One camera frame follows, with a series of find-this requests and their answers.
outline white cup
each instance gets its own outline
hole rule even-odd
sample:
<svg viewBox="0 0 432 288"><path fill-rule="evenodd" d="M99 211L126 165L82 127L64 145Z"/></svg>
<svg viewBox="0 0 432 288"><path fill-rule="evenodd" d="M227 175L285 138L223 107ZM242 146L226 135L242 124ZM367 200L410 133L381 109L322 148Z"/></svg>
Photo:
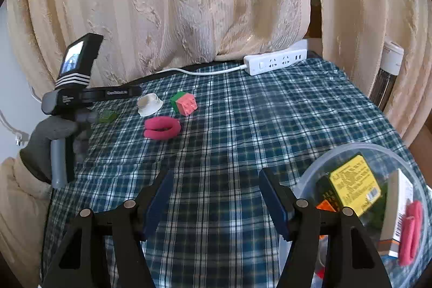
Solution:
<svg viewBox="0 0 432 288"><path fill-rule="evenodd" d="M146 94L137 101L138 113L142 117L152 115L162 108L163 101L159 99L156 93Z"/></svg>

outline screw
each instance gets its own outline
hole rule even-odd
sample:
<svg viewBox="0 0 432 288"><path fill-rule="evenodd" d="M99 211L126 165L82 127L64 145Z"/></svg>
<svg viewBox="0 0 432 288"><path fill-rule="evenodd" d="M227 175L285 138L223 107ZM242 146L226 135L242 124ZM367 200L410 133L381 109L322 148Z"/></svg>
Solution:
<svg viewBox="0 0 432 288"><path fill-rule="evenodd" d="M80 211L79 215L81 217L87 217L91 214L92 212L90 211L90 209L83 209Z"/></svg>
<svg viewBox="0 0 432 288"><path fill-rule="evenodd" d="M342 212L346 216L351 216L354 214L354 211L351 208L347 208L347 207L343 208Z"/></svg>
<svg viewBox="0 0 432 288"><path fill-rule="evenodd" d="M133 200L133 199L129 199L129 200L127 200L126 202L124 202L123 203L123 206L126 208L126 209L130 209L130 208L133 208L134 206L135 206L135 200Z"/></svg>
<svg viewBox="0 0 432 288"><path fill-rule="evenodd" d="M309 203L306 199L298 199L295 203L300 208L306 208L309 205Z"/></svg>

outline cream curtain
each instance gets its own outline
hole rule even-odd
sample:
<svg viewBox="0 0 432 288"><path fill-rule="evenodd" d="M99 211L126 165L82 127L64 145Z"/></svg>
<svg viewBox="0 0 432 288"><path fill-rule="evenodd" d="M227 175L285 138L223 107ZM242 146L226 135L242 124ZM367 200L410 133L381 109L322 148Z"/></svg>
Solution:
<svg viewBox="0 0 432 288"><path fill-rule="evenodd" d="M39 95L53 88L66 46L104 35L93 86L284 49L309 24L310 0L7 0L15 54Z"/></svg>
<svg viewBox="0 0 432 288"><path fill-rule="evenodd" d="M324 59L369 95L384 37L405 50L385 115L410 145L432 108L431 0L321 0Z"/></svg>
<svg viewBox="0 0 432 288"><path fill-rule="evenodd" d="M385 35L405 49L385 114L410 145L432 108L431 0L320 0L323 57L369 95ZM310 0L7 0L16 56L39 95L66 46L105 40L91 84L118 85L166 67L284 49L308 27Z"/></svg>

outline green lego brick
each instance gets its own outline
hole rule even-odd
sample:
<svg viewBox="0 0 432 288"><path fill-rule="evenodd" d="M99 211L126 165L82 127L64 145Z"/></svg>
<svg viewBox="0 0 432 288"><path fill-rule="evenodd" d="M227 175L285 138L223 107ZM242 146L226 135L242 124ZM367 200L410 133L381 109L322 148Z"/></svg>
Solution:
<svg viewBox="0 0 432 288"><path fill-rule="evenodd" d="M118 117L118 114L113 110L104 110L99 116L100 123L111 123Z"/></svg>
<svg viewBox="0 0 432 288"><path fill-rule="evenodd" d="M174 109L174 111L176 112L176 113L178 113L179 111L178 111L178 107L177 107L177 104L176 104L176 101L177 101L177 99L179 99L180 97L183 97L184 95L186 94L186 92L177 92L175 95L173 95L172 97L171 97L171 99L169 100L170 101L170 103L171 103L171 106L172 106L172 108Z"/></svg>

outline plastic lid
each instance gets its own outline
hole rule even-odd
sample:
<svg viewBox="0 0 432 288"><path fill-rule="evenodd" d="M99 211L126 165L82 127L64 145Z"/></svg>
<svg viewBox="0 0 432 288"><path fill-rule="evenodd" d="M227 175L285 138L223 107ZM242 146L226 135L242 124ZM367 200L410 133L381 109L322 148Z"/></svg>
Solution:
<svg viewBox="0 0 432 288"><path fill-rule="evenodd" d="M396 52L397 54L404 55L405 51L403 48L392 41L392 39L389 36L386 36L384 38L384 46L387 47L389 50L392 50L393 52Z"/></svg>

